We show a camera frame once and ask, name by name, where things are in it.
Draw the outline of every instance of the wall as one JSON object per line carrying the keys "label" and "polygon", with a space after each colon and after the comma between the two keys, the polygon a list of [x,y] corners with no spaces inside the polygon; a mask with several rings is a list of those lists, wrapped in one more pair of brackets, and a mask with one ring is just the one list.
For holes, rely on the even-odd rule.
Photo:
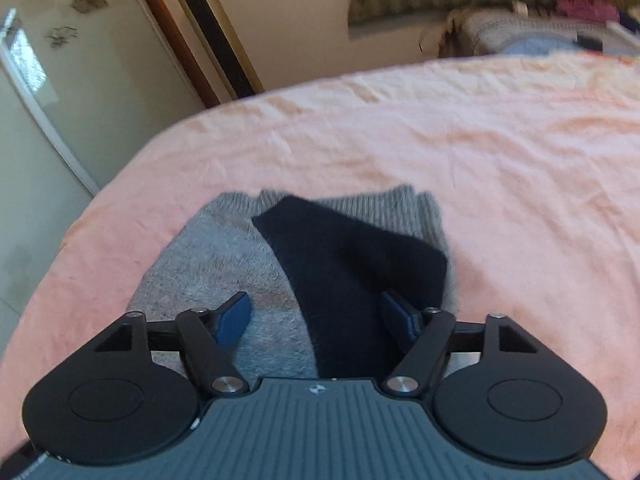
{"label": "wall", "polygon": [[0,118],[1,355],[63,234],[91,196],[33,122],[1,68]]}
{"label": "wall", "polygon": [[[103,187],[151,137],[204,106],[137,0],[107,0],[88,14],[72,2],[0,0],[0,10],[18,9],[49,83],[36,99]],[[46,33],[61,26],[76,28],[78,38],[52,48]]]}
{"label": "wall", "polygon": [[[215,72],[177,0],[165,0],[210,81]],[[350,38],[349,0],[220,0],[266,89],[393,64],[420,62],[418,37],[430,26],[429,57],[437,55],[442,15],[369,25]]]}

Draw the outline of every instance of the black object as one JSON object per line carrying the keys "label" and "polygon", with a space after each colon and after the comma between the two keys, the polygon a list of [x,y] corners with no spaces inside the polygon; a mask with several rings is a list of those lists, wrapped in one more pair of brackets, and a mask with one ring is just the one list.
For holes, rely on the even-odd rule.
{"label": "black object", "polygon": [[633,16],[627,14],[624,10],[618,9],[618,16],[620,17],[620,25],[636,34],[640,32],[640,23]]}
{"label": "black object", "polygon": [[[217,378],[238,378],[238,394],[249,390],[212,338],[232,345],[249,312],[242,292],[215,312],[187,310],[175,322],[146,322],[142,312],[126,313],[28,393],[22,420],[31,442],[86,465],[139,460],[170,446],[200,414],[203,398],[224,395],[212,386]],[[198,391],[156,365],[151,350],[180,351]]]}
{"label": "black object", "polygon": [[184,0],[238,98],[256,94],[207,0]]}
{"label": "black object", "polygon": [[556,9],[558,8],[558,1],[557,0],[535,0],[534,4],[533,4],[534,9],[536,9],[536,12],[538,13],[539,16],[542,16],[542,14],[546,14],[547,16],[551,16],[551,14],[553,12],[556,12]]}
{"label": "black object", "polygon": [[604,44],[602,43],[602,40],[600,38],[590,36],[589,34],[585,34],[583,32],[578,32],[578,39],[575,43],[582,48],[593,50],[594,52],[602,52],[604,49]]}
{"label": "black object", "polygon": [[293,196],[253,222],[300,304],[321,377],[381,381],[396,366],[402,352],[378,314],[385,290],[419,309],[442,304],[447,259],[417,238]]}
{"label": "black object", "polygon": [[[606,423],[602,396],[506,316],[457,322],[388,291],[385,326],[400,346],[413,344],[378,391],[370,380],[264,379],[249,392],[219,346],[242,333],[249,308],[238,293],[176,322],[121,317],[30,391],[31,443],[0,468],[0,480],[607,478],[588,462]],[[213,337],[194,335],[205,332]],[[180,351],[193,386],[156,370],[149,349]],[[442,379],[459,351],[481,359]],[[238,388],[207,389],[212,378]],[[144,416],[132,412],[137,402]]]}

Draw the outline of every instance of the wooden door frame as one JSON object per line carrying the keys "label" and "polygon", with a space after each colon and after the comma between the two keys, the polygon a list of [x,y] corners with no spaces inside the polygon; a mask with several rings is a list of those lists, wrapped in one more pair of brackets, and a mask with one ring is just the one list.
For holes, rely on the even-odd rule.
{"label": "wooden door frame", "polygon": [[213,88],[211,88],[209,81],[193,56],[189,45],[187,45],[184,36],[180,32],[164,0],[145,1],[202,103],[207,108],[213,108],[219,105],[220,100],[218,96],[213,91]]}

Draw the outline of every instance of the bed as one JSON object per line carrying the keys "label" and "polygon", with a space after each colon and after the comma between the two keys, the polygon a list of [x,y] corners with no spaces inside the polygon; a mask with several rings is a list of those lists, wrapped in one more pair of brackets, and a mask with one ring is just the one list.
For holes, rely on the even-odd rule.
{"label": "bed", "polygon": [[0,367],[0,456],[30,387],[119,317],[221,192],[412,184],[440,204],[462,320],[502,311],[603,393],[593,460],[640,471],[640,63],[483,57],[320,80],[153,139],[69,229]]}

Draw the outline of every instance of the blue gripper pad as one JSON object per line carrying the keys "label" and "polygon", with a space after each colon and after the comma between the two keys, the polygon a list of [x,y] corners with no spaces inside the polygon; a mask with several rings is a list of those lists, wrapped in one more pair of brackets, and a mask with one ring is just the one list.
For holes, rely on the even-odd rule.
{"label": "blue gripper pad", "polygon": [[587,460],[501,468],[443,437],[419,402],[369,380],[264,379],[212,403],[175,446],[128,465],[85,467],[43,455],[28,480],[604,480]]}
{"label": "blue gripper pad", "polygon": [[249,295],[245,294],[239,300],[234,299],[236,296],[214,311],[218,316],[218,325],[213,338],[220,348],[227,351],[235,346],[251,321]]}
{"label": "blue gripper pad", "polygon": [[380,317],[398,348],[405,354],[414,345],[424,328],[422,314],[394,292],[382,293]]}

